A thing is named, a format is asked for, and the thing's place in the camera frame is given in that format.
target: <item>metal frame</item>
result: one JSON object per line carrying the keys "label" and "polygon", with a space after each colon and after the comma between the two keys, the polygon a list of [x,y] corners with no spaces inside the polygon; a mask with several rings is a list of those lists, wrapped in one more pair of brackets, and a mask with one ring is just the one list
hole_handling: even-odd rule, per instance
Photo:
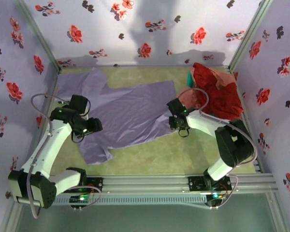
{"label": "metal frame", "polygon": [[261,5],[259,6],[253,20],[251,21],[248,27],[247,33],[245,34],[243,41],[241,42],[240,46],[237,48],[229,64],[229,70],[231,73],[234,72],[236,66],[238,65],[238,62],[241,60],[244,52],[246,51],[248,47],[248,44],[250,44],[252,37],[255,35],[256,30],[258,29],[261,21],[263,20],[267,10],[270,8],[273,1],[274,0],[263,0]]}
{"label": "metal frame", "polygon": [[[28,22],[36,35],[37,39],[42,44],[45,52],[50,58],[51,62],[59,72],[58,65],[53,57],[45,39],[40,32],[36,22],[31,16],[26,4],[23,0],[14,0],[24,15],[27,17]],[[230,65],[229,71],[232,73],[241,59],[243,52],[246,50],[251,41],[256,29],[262,21],[264,14],[269,8],[273,0],[263,0],[262,5],[256,12],[255,18],[249,26],[249,30],[236,51]],[[56,81],[52,88],[53,93],[56,91]],[[50,113],[53,99],[50,98],[46,105],[45,111]],[[249,120],[245,114],[242,115],[242,120],[245,123],[248,131],[251,133]],[[40,135],[37,136],[33,145],[37,145],[46,129],[46,125],[41,125]],[[262,172],[262,164],[260,161],[255,165],[260,166]],[[148,176],[102,176],[102,200],[97,204],[101,205],[118,205],[118,204],[186,204],[195,205],[196,203],[206,202],[206,192],[190,192],[188,176],[200,175],[148,175]],[[237,174],[239,177],[239,184],[234,194],[255,194],[265,193],[268,199],[268,204],[271,209],[273,222],[276,226],[277,232],[289,232],[288,225],[286,224],[285,214],[280,205],[279,198],[277,197],[277,187],[272,174],[256,173],[256,174]],[[235,180],[231,179],[231,184],[234,186]],[[68,199],[71,194],[60,194],[57,196],[54,205],[68,205]],[[16,229],[17,221],[20,217],[22,205],[10,201],[6,215],[0,228],[0,232],[10,231]]]}
{"label": "metal frame", "polygon": [[[114,175],[103,178],[102,200],[97,204],[161,204],[161,203],[205,203],[208,191],[190,191],[188,177],[202,175]],[[272,174],[238,174],[239,183],[234,194],[256,194],[277,192]],[[231,185],[236,180],[231,178]],[[70,193],[56,197],[53,205],[70,205]]]}

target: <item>floor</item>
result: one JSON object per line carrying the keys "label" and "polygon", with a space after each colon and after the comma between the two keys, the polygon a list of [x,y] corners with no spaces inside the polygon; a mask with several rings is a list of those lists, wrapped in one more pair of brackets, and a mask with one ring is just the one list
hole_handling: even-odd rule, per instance
{"label": "floor", "polygon": [[[186,86],[189,68],[105,68],[111,88],[149,84],[173,80],[176,92]],[[90,69],[67,69],[62,74],[89,72]],[[87,175],[158,175],[202,174],[218,158],[216,139],[199,130],[190,130],[187,138],[177,133],[152,142],[123,149],[113,149],[114,158],[101,165],[87,165],[70,137],[65,141],[52,167],[51,175],[67,167],[85,169]],[[234,173],[255,173],[252,164],[244,165]]]}

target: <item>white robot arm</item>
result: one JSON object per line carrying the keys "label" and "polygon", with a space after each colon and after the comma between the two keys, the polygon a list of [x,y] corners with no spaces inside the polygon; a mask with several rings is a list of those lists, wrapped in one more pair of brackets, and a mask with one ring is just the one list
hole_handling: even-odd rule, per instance
{"label": "white robot arm", "polygon": [[201,130],[216,138],[219,159],[204,171],[204,184],[213,190],[224,177],[241,164],[249,163],[256,158],[256,148],[241,120],[224,120],[200,112],[195,108],[186,109],[178,98],[167,104],[173,116],[169,124],[173,130]]}
{"label": "white robot arm", "polygon": [[[52,131],[49,131],[50,125],[48,125],[32,156],[20,171],[12,170],[9,174],[8,179],[16,202],[30,204],[29,194],[31,193],[27,192],[26,188],[27,176],[30,172],[33,202],[35,206],[42,208],[49,208],[57,195],[71,187],[85,185],[85,170],[67,168],[63,173],[56,176],[50,176],[50,171],[62,144],[68,136],[75,134],[77,138],[84,138],[91,133],[102,130],[99,119],[89,118],[86,120],[81,116],[86,110],[87,102],[86,98],[73,95],[68,105],[58,107],[52,111],[50,116]],[[39,151],[41,152],[40,155],[32,164]]]}
{"label": "white robot arm", "polygon": [[[79,168],[67,168],[59,175],[50,176],[55,158],[69,135],[75,134],[77,138],[84,138],[102,130],[99,119],[82,118],[87,102],[86,98],[73,95],[68,105],[52,111],[50,116],[52,130],[49,131],[48,125],[42,140],[21,170],[12,170],[9,174],[8,179],[16,202],[30,204],[29,196],[32,195],[35,206],[49,208],[60,193],[71,187],[87,185],[86,171]],[[208,190],[215,189],[233,168],[252,156],[254,147],[251,139],[247,137],[248,131],[241,120],[229,122],[210,115],[201,115],[197,109],[186,109],[178,98],[170,101],[167,106],[173,115],[169,118],[171,129],[187,131],[190,128],[197,129],[217,140],[220,158],[204,171],[202,181]],[[222,122],[229,122],[232,127],[238,128],[247,135],[243,136],[242,133],[228,126],[222,127]],[[27,178],[32,193],[26,185]]]}

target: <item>gray cable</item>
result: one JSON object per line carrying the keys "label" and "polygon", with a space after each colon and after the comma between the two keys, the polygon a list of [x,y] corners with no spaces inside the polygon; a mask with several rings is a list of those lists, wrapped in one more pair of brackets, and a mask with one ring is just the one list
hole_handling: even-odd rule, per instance
{"label": "gray cable", "polygon": [[40,149],[38,150],[37,154],[35,155],[35,157],[33,158],[33,161],[32,161],[32,164],[31,164],[31,167],[29,169],[29,172],[28,172],[28,175],[27,175],[27,181],[26,181],[26,187],[27,187],[27,193],[28,193],[28,198],[29,198],[29,201],[30,201],[30,207],[31,207],[31,211],[32,211],[32,214],[33,214],[33,217],[35,219],[37,219],[39,217],[39,214],[40,214],[40,207],[38,209],[38,212],[35,211],[35,208],[34,208],[34,203],[33,203],[33,195],[32,195],[32,191],[31,191],[31,186],[30,186],[30,178],[31,178],[31,174],[32,174],[32,171],[33,171],[33,168],[34,168],[34,165],[38,159],[38,157],[40,156],[42,150],[44,149],[46,143],[48,142],[49,138],[51,137],[52,135],[52,129],[53,129],[53,126],[52,126],[52,122],[51,120],[49,119],[49,117],[44,114],[41,110],[39,110],[33,103],[33,99],[37,96],[49,96],[49,97],[52,97],[52,98],[57,98],[61,101],[63,101],[64,103],[67,103],[69,104],[67,101],[59,98],[59,97],[56,97],[54,95],[51,95],[51,94],[48,94],[48,93],[39,93],[39,94],[35,94],[32,96],[31,98],[31,104],[33,106],[33,108],[38,111],[41,115],[43,115],[46,119],[47,119],[47,123],[49,124],[49,133],[46,137],[46,139],[44,140],[42,146],[40,147]]}
{"label": "gray cable", "polygon": [[93,201],[89,205],[86,205],[86,206],[84,206],[82,208],[79,208],[80,210],[93,206],[96,202],[98,202],[101,199],[101,195],[102,195],[101,190],[98,189],[97,187],[94,187],[94,186],[75,186],[75,187],[69,188],[69,190],[71,190],[71,189],[80,189],[80,188],[84,188],[84,189],[86,189],[86,188],[95,189],[99,193],[99,197],[95,201]]}
{"label": "gray cable", "polygon": [[184,93],[186,93],[186,92],[188,92],[188,91],[191,91],[191,90],[198,90],[198,91],[201,91],[203,94],[205,94],[205,96],[206,96],[206,102],[205,102],[205,104],[200,108],[200,109],[196,109],[196,110],[199,110],[200,112],[201,112],[201,110],[202,109],[204,109],[206,106],[207,106],[207,104],[208,104],[208,102],[209,102],[209,96],[208,96],[208,94],[203,90],[203,89],[201,89],[201,88],[190,88],[190,89],[186,89],[184,92],[182,92],[181,94],[179,94],[179,96],[178,96],[178,99],[184,94]]}
{"label": "gray cable", "polygon": [[250,143],[251,145],[253,146],[253,149],[254,149],[254,155],[253,155],[253,158],[249,161],[246,161],[246,162],[242,162],[240,164],[238,164],[236,167],[239,167],[241,165],[244,165],[244,164],[248,164],[248,163],[252,163],[253,161],[255,161],[257,159],[257,156],[258,156],[258,150],[257,150],[257,147],[255,146],[255,143],[252,141],[252,139],[245,133],[243,132],[241,129],[233,126],[232,124],[228,123],[228,122],[225,122],[225,121],[222,121],[220,118],[218,117],[215,117],[215,116],[211,116],[211,117],[208,117],[207,115],[205,115],[203,112],[202,112],[202,109],[204,109],[204,107],[207,106],[207,104],[209,103],[209,96],[208,94],[203,90],[203,89],[200,89],[200,88],[190,88],[190,89],[186,89],[184,92],[182,92],[178,98],[180,98],[184,93],[188,92],[188,91],[191,91],[191,90],[198,90],[198,91],[201,91],[202,93],[205,94],[206,96],[206,103],[200,108],[200,109],[196,109],[195,110],[199,110],[200,112],[200,115],[203,116],[203,117],[206,117],[208,119],[211,119],[211,120],[215,120],[217,123],[222,123],[226,126],[229,126],[231,127],[233,130],[236,130],[237,132],[239,132],[240,134],[242,134]]}
{"label": "gray cable", "polygon": [[[234,178],[236,178],[236,182],[235,182],[235,185],[234,185],[233,189],[231,190],[230,194],[229,194],[228,197],[226,198],[226,200],[225,200],[225,201],[224,201],[220,206],[217,206],[217,207],[216,207],[216,208],[218,209],[218,208],[222,207],[225,203],[227,203],[227,201],[228,201],[228,200],[230,199],[230,197],[232,196],[234,190],[237,188],[237,185],[238,185],[238,177],[235,176],[235,175],[230,175],[230,173],[231,173],[231,172],[232,172],[236,167],[240,167],[240,166],[242,166],[242,165],[244,165],[244,164],[248,164],[248,163],[252,163],[252,162],[254,162],[254,161],[257,159],[257,157],[258,157],[258,150],[257,150],[257,147],[256,147],[255,143],[252,141],[252,139],[251,139],[251,138],[250,138],[250,137],[249,137],[245,132],[243,132],[241,129],[235,127],[234,125],[232,125],[232,124],[230,124],[230,123],[228,123],[228,122],[223,121],[222,119],[220,119],[220,118],[218,118],[218,117],[215,117],[215,116],[207,116],[207,115],[205,115],[205,114],[202,112],[202,109],[203,109],[204,107],[206,107],[207,104],[208,104],[208,102],[209,102],[209,96],[208,96],[208,94],[207,94],[203,89],[200,89],[200,88],[190,88],[190,89],[187,89],[187,90],[185,90],[184,92],[182,92],[182,93],[178,96],[178,98],[180,98],[184,93],[186,93],[187,91],[190,91],[190,90],[198,90],[198,91],[201,91],[202,93],[204,93],[204,94],[206,95],[206,103],[205,103],[205,104],[204,104],[200,109],[196,109],[196,108],[195,108],[195,110],[199,110],[201,116],[203,116],[203,117],[205,117],[205,118],[208,118],[208,119],[210,119],[210,120],[215,120],[218,124],[221,123],[221,124],[224,124],[224,125],[226,125],[226,126],[232,128],[233,130],[236,130],[237,132],[239,132],[240,134],[242,134],[242,135],[243,135],[243,136],[244,136],[244,137],[245,137],[245,138],[246,138],[246,139],[251,143],[251,145],[252,145],[252,147],[253,147],[253,150],[254,150],[253,157],[251,158],[251,160],[246,161],[246,162],[242,162],[242,163],[238,164],[237,166],[235,166],[234,168],[232,168],[231,171],[229,171],[228,174],[226,175],[226,176],[229,176],[229,177],[234,177]],[[190,204],[190,206],[199,207],[199,208],[203,208],[203,207],[204,207],[203,205],[198,205],[198,204]]]}

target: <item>cable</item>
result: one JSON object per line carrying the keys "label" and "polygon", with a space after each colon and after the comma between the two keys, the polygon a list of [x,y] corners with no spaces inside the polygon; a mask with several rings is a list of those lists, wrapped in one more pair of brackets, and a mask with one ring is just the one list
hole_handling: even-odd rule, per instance
{"label": "cable", "polygon": [[255,143],[252,141],[252,139],[245,133],[245,132],[243,132],[241,129],[239,129],[239,128],[237,128],[237,127],[235,127],[234,125],[232,125],[232,124],[230,124],[230,123],[228,123],[228,122],[225,122],[225,121],[223,121],[223,119],[220,119],[220,118],[218,118],[218,117],[215,117],[215,116],[207,116],[207,115],[205,115],[203,112],[202,112],[202,109],[204,108],[204,107],[206,107],[207,106],[207,104],[209,103],[209,96],[208,96],[208,94],[203,90],[203,89],[200,89],[200,88],[190,88],[190,89],[187,89],[187,90],[185,90],[184,92],[182,92],[179,96],[178,96],[178,98],[180,98],[184,93],[186,93],[187,91],[190,91],[190,90],[198,90],[198,91],[201,91],[202,93],[204,93],[205,94],[205,96],[206,96],[206,103],[200,108],[200,109],[195,109],[195,110],[199,110],[199,113],[200,113],[200,115],[201,116],[203,116],[203,117],[205,117],[205,118],[208,118],[208,119],[211,119],[211,120],[215,120],[218,124],[224,124],[224,125],[226,125],[226,126],[228,126],[228,127],[230,127],[230,128],[232,128],[233,130],[236,130],[237,132],[239,132],[240,134],[242,134],[250,143],[251,143],[251,145],[252,145],[252,147],[253,147],[253,150],[254,150],[254,152],[253,152],[253,157],[249,160],[249,161],[246,161],[246,162],[242,162],[242,163],[239,163],[238,165],[236,165],[235,167],[233,167],[227,174],[226,174],[226,176],[229,176],[229,177],[234,177],[234,178],[236,178],[236,183],[235,183],[235,186],[233,187],[233,189],[231,190],[231,192],[230,192],[230,194],[228,195],[228,197],[226,198],[226,200],[220,205],[220,206],[217,206],[216,208],[219,208],[219,207],[222,207],[228,200],[229,200],[229,198],[232,196],[232,194],[233,194],[233,191],[237,188],[237,185],[238,185],[238,177],[237,176],[235,176],[235,175],[230,175],[230,173],[235,169],[235,168],[237,168],[237,167],[240,167],[240,166],[242,166],[242,165],[244,165],[244,164],[248,164],[248,163],[252,163],[252,162],[254,162],[256,159],[257,159],[257,157],[258,157],[258,150],[257,150],[257,147],[256,147],[256,145],[255,145]]}
{"label": "cable", "polygon": [[234,177],[236,179],[234,188],[231,190],[230,194],[227,196],[227,198],[222,202],[221,205],[219,206],[214,206],[214,207],[209,207],[209,206],[205,206],[205,205],[201,205],[201,204],[191,204],[191,203],[183,203],[183,205],[187,205],[187,206],[192,206],[192,207],[197,207],[197,208],[202,208],[202,209],[212,209],[212,208],[216,208],[219,209],[220,207],[222,207],[224,204],[226,204],[228,202],[228,200],[230,199],[230,197],[232,196],[234,190],[237,188],[238,185],[238,177],[235,175],[229,175],[227,174],[226,176],[228,177]]}
{"label": "cable", "polygon": [[234,178],[236,179],[236,182],[235,182],[235,185],[234,185],[233,189],[231,190],[230,194],[229,194],[229,195],[227,196],[227,198],[226,198],[226,199],[221,203],[221,205],[216,206],[216,209],[222,207],[225,203],[228,202],[228,200],[230,199],[230,197],[232,196],[234,190],[237,188],[237,185],[238,185],[238,177],[237,177],[237,176],[235,176],[235,175],[229,175],[229,174],[227,174],[226,176],[228,176],[228,177],[234,177]]}
{"label": "cable", "polygon": [[179,99],[184,93],[186,93],[186,92],[188,92],[190,90],[198,90],[198,91],[201,91],[203,94],[205,94],[205,96],[206,96],[206,102],[205,102],[205,104],[200,109],[197,109],[197,110],[199,110],[201,112],[201,110],[204,109],[207,106],[207,104],[209,103],[209,96],[208,96],[208,94],[203,89],[201,89],[201,88],[190,88],[190,89],[186,89],[184,92],[182,92],[181,94],[179,94],[179,96],[177,98]]}
{"label": "cable", "polygon": [[98,191],[98,193],[99,193],[99,197],[94,201],[94,202],[92,202],[91,204],[89,204],[89,205],[86,205],[86,206],[84,206],[84,207],[82,207],[82,208],[80,208],[80,210],[81,209],[85,209],[85,208],[88,208],[88,207],[91,207],[91,206],[93,206],[96,202],[98,202],[100,199],[101,199],[101,195],[102,195],[102,193],[101,193],[101,190],[100,189],[98,189],[97,187],[94,187],[94,186],[75,186],[75,187],[72,187],[72,188],[70,188],[70,189],[68,189],[68,190],[72,190],[72,189],[80,189],[80,188],[82,188],[82,189],[94,189],[94,190],[96,190],[96,191]]}
{"label": "cable", "polygon": [[88,111],[87,111],[87,113],[86,114],[84,114],[84,115],[80,115],[81,117],[85,117],[88,113],[89,113],[89,111],[90,111],[90,108],[91,108],[91,103],[90,103],[90,101],[88,100],[88,103],[89,103],[89,109],[88,109]]}
{"label": "cable", "polygon": [[[44,140],[44,142],[42,143],[42,146],[40,147],[40,149],[38,150],[37,154],[35,155],[35,157],[33,158],[33,161],[31,163],[31,167],[28,171],[28,175],[27,175],[27,179],[26,179],[26,188],[27,188],[27,193],[28,193],[28,198],[29,198],[29,201],[30,201],[30,207],[31,207],[31,211],[32,211],[32,215],[35,219],[37,219],[39,217],[39,214],[40,214],[40,210],[41,210],[41,207],[39,207],[38,209],[38,212],[35,211],[35,208],[34,208],[34,202],[33,202],[33,194],[32,194],[32,191],[31,191],[31,186],[30,186],[30,178],[31,178],[31,174],[32,174],[32,171],[33,171],[33,168],[34,166],[36,165],[36,161],[38,159],[38,157],[40,156],[42,150],[44,149],[46,143],[48,142],[49,138],[52,136],[52,129],[53,129],[53,126],[52,126],[52,122],[50,120],[50,118],[44,114],[41,110],[39,110],[33,103],[33,99],[36,98],[37,96],[49,96],[49,97],[52,97],[52,98],[55,98],[55,99],[58,99],[58,100],[61,100],[62,102],[66,103],[66,104],[69,104],[67,101],[63,100],[62,98],[59,98],[57,96],[54,96],[52,94],[48,94],[48,93],[38,93],[38,94],[35,94],[31,97],[31,105],[33,106],[33,108],[39,112],[41,115],[43,115],[46,120],[47,120],[47,123],[49,125],[49,132],[47,134],[47,137],[46,139]],[[78,189],[78,188],[91,188],[91,189],[95,189],[97,190],[99,193],[100,193],[100,196],[99,198],[95,201],[97,202],[100,198],[101,198],[101,191],[100,189],[94,187],[94,186],[76,186],[76,187],[72,187],[71,189]]]}
{"label": "cable", "polygon": [[227,189],[227,187],[224,185],[224,184],[220,184],[225,190],[226,190],[226,192],[224,193],[224,194],[222,194],[222,196],[225,196],[225,195],[227,195],[228,194],[228,189]]}
{"label": "cable", "polygon": [[78,143],[80,143],[81,141],[83,141],[83,139],[85,138],[85,134],[84,134],[84,132],[82,132],[82,139],[81,139],[80,141],[75,141],[75,140],[74,140],[74,137],[73,137],[73,134],[74,134],[74,133],[75,133],[74,131],[71,132],[71,140],[72,140],[73,143],[78,144]]}
{"label": "cable", "polygon": [[196,109],[195,108],[195,110],[199,110],[201,116],[206,117],[206,118],[211,119],[211,120],[215,120],[217,123],[222,123],[222,124],[224,124],[224,125],[226,125],[228,127],[231,127],[233,130],[236,130],[237,132],[239,132],[240,134],[242,134],[251,143],[251,145],[253,146],[253,149],[254,149],[253,158],[251,160],[249,160],[249,161],[242,162],[242,163],[238,164],[236,167],[240,167],[241,165],[248,164],[248,163],[252,163],[253,161],[255,161],[257,159],[257,156],[258,156],[257,147],[255,146],[255,143],[252,141],[252,139],[245,132],[243,132],[241,129],[235,127],[234,125],[232,125],[232,124],[230,124],[228,122],[223,121],[221,118],[218,118],[218,117],[215,117],[215,116],[210,116],[209,117],[209,116],[205,115],[202,112],[202,109],[204,109],[204,107],[206,107],[207,104],[209,103],[209,96],[208,96],[208,94],[203,89],[200,89],[200,88],[190,88],[190,89],[186,89],[184,92],[182,92],[178,96],[178,98],[180,98],[184,93],[186,93],[188,91],[191,91],[191,90],[201,91],[206,96],[206,103],[200,109]]}

